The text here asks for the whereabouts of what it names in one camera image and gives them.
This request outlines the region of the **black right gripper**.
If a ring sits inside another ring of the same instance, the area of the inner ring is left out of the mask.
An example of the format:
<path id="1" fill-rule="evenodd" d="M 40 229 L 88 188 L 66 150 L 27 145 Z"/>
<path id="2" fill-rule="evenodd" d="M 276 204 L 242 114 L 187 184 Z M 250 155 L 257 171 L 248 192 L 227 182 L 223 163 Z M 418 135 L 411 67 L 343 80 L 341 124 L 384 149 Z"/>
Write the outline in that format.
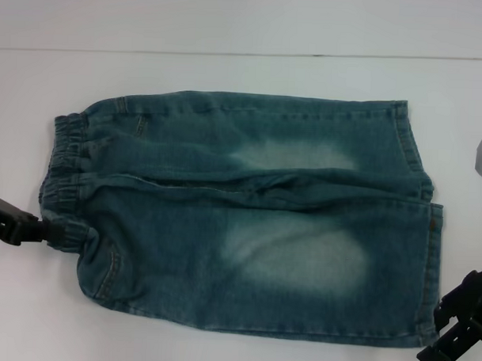
<path id="1" fill-rule="evenodd" d="M 457 361 L 482 340 L 482 271 L 471 271 L 442 297 L 434 310 L 435 331 L 440 333 L 452 317 L 457 324 L 420 351 L 417 359 Z"/>

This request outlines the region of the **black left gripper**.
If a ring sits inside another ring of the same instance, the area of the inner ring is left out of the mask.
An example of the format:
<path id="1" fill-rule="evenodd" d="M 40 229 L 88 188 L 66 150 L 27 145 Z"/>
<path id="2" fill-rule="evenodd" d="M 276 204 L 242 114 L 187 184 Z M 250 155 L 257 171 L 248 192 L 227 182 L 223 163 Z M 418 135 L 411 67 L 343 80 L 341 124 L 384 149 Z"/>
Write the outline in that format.
<path id="1" fill-rule="evenodd" d="M 49 245 L 59 245 L 60 226 L 46 218 L 39 220 L 36 216 L 0 199 L 0 240 L 15 246 L 23 242 L 40 241 L 46 241 Z"/>

